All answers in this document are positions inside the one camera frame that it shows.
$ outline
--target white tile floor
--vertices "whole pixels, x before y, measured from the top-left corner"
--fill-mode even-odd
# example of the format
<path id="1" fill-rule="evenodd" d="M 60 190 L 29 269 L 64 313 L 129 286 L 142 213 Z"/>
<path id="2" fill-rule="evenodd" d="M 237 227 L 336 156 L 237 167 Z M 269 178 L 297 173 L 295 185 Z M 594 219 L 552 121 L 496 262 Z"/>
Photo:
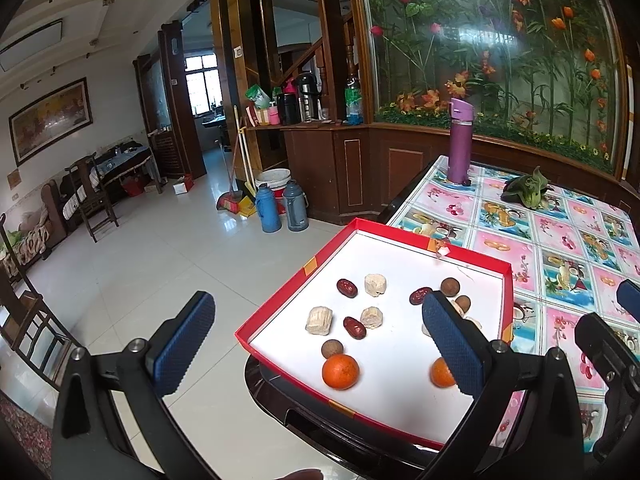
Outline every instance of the white tile floor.
<path id="1" fill-rule="evenodd" d="M 91 353 L 120 351 L 149 337 L 196 290 L 216 300 L 216 322 L 178 391 L 164 398 L 184 433 L 225 480 L 269 480 L 319 468 L 327 480 L 356 475 L 265 415 L 244 384 L 247 353 L 235 330 L 297 269 L 322 248 L 338 226 L 310 221 L 265 234 L 257 215 L 247 220 L 216 210 L 228 190 L 220 152 L 206 154 L 209 174 L 188 194 L 171 187 L 116 205 L 121 227 L 99 232 L 94 244 L 84 226 L 56 247 L 30 278 L 52 311 Z M 51 425 L 57 393 L 0 341 L 0 388 Z M 151 455 L 124 400 L 123 424 L 140 459 Z"/>

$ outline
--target blue gripper pad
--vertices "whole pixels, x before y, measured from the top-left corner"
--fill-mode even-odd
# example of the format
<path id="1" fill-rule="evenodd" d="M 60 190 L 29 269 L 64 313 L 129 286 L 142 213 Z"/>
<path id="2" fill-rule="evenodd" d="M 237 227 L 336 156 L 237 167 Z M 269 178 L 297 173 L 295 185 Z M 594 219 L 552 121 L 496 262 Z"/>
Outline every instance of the blue gripper pad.
<path id="1" fill-rule="evenodd" d="M 215 319 L 212 295 L 199 290 L 176 317 L 163 322 L 151 336 L 145 365 L 158 397 L 178 389 Z"/>
<path id="2" fill-rule="evenodd" d="M 484 387 L 488 370 L 484 370 L 474 345 L 482 344 L 478 328 L 463 320 L 449 300 L 439 290 L 427 294 L 422 302 L 422 320 L 436 343 L 458 388 L 464 394 L 477 398 Z"/>
<path id="3" fill-rule="evenodd" d="M 622 308 L 640 322 L 640 287 L 625 280 L 618 285 L 616 299 Z"/>

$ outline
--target picture frame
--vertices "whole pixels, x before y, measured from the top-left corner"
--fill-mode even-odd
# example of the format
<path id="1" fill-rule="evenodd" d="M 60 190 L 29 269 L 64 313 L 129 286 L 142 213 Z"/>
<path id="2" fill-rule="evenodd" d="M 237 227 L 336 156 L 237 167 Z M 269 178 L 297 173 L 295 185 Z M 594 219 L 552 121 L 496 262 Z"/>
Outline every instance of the picture frame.
<path id="1" fill-rule="evenodd" d="M 16 165 L 93 122 L 85 77 L 40 97 L 9 117 Z"/>

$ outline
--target wooden chair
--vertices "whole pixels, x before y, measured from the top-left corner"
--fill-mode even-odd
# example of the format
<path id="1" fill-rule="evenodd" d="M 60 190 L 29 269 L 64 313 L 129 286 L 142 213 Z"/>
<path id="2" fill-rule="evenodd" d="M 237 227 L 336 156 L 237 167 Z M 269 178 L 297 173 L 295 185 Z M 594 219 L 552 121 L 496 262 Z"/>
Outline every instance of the wooden chair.
<path id="1" fill-rule="evenodd" d="M 95 168 L 95 174 L 98 177 L 98 189 L 94 189 L 94 186 L 91 183 L 90 173 L 92 168 Z M 73 171 L 78 170 L 78 175 L 80 176 L 80 184 L 84 188 L 84 193 L 86 198 L 84 201 L 80 201 L 80 197 L 78 195 L 79 186 L 77 181 L 74 179 Z M 86 225 L 91 238 L 94 239 L 95 243 L 98 243 L 98 240 L 95 239 L 94 232 L 98 230 L 105 224 L 109 222 L 113 222 L 118 225 L 118 219 L 116 218 L 116 213 L 113 211 L 113 205 L 111 205 L 111 200 L 109 199 L 109 195 L 107 194 L 104 184 L 102 183 L 102 177 L 100 176 L 100 172 L 98 171 L 97 164 L 95 163 L 95 153 L 93 155 L 87 155 L 83 158 L 79 158 L 76 160 L 71 166 L 65 168 L 65 171 L 68 171 L 71 182 L 74 185 L 74 192 L 76 194 L 76 200 L 78 200 L 78 209 L 80 210 L 80 214 L 82 215 L 82 220 Z M 88 216 L 94 213 L 97 209 L 104 208 L 107 211 L 107 218 L 101 220 L 96 225 L 91 226 L 89 224 Z"/>
<path id="2" fill-rule="evenodd" d="M 36 291 L 33 283 L 28 279 L 24 267 L 20 264 L 20 261 L 18 261 L 14 250 L 9 244 L 9 239 L 4 230 L 5 219 L 6 215 L 2 213 L 0 216 L 0 237 L 2 241 L 4 241 L 4 246 L 9 257 L 14 261 L 18 272 L 27 285 L 27 290 L 18 298 L 9 281 L 9 277 L 4 270 L 0 269 L 0 305 L 4 306 L 9 313 L 6 321 L 0 326 L 0 334 L 2 338 L 7 341 L 11 350 L 16 352 L 20 358 L 27 363 L 29 368 L 58 390 L 60 389 L 60 383 L 62 382 L 62 375 L 69 352 L 72 348 L 81 345 L 62 323 L 60 323 L 58 318 L 54 316 L 44 302 L 42 295 Z M 51 334 L 52 340 L 41 362 L 37 364 L 33 361 L 36 343 L 43 334 L 46 334 L 47 330 Z M 29 347 L 25 352 L 22 349 L 22 343 L 26 340 L 29 341 Z M 60 350 L 55 354 L 50 371 L 47 372 L 47 366 L 58 344 L 60 344 Z"/>

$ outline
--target metal screw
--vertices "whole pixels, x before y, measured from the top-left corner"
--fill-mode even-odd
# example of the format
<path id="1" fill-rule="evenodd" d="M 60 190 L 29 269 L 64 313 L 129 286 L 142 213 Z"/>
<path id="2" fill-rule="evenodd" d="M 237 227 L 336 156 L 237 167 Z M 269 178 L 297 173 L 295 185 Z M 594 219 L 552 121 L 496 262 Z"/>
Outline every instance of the metal screw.
<path id="1" fill-rule="evenodd" d="M 551 357 L 556 361 L 561 361 L 562 359 L 564 359 L 564 352 L 560 349 L 560 347 L 554 346 L 551 349 Z"/>
<path id="2" fill-rule="evenodd" d="M 491 341 L 491 348 L 498 354 L 504 354 L 509 349 L 509 346 L 502 339 L 495 339 Z"/>
<path id="3" fill-rule="evenodd" d="M 133 353 L 140 352 L 145 347 L 146 341 L 141 337 L 135 338 L 127 345 L 127 349 Z"/>
<path id="4" fill-rule="evenodd" d="M 74 350 L 71 352 L 71 358 L 74 361 L 79 361 L 84 357 L 84 354 L 86 354 L 86 350 L 79 346 L 78 348 L 74 348 Z"/>
<path id="5" fill-rule="evenodd" d="M 629 425 L 631 424 L 631 418 L 632 418 L 631 413 L 629 413 L 629 414 L 625 417 L 625 421 L 622 423 L 622 431 L 626 431 L 626 428 L 628 428 L 628 427 L 629 427 Z"/>

